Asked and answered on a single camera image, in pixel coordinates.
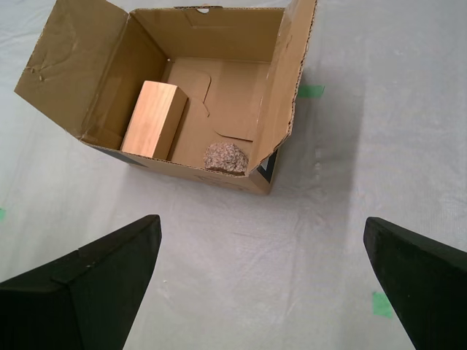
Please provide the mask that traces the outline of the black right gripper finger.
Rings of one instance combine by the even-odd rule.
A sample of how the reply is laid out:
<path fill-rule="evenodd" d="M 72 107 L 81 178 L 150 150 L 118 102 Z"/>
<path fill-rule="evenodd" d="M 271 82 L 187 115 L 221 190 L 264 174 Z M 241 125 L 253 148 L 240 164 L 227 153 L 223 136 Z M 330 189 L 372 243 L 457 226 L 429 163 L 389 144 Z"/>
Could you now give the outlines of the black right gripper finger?
<path fill-rule="evenodd" d="M 466 348 L 466 253 L 379 217 L 363 243 L 416 349 Z"/>
<path fill-rule="evenodd" d="M 153 276 L 161 219 L 147 215 L 1 283 L 2 349 L 122 349 Z"/>

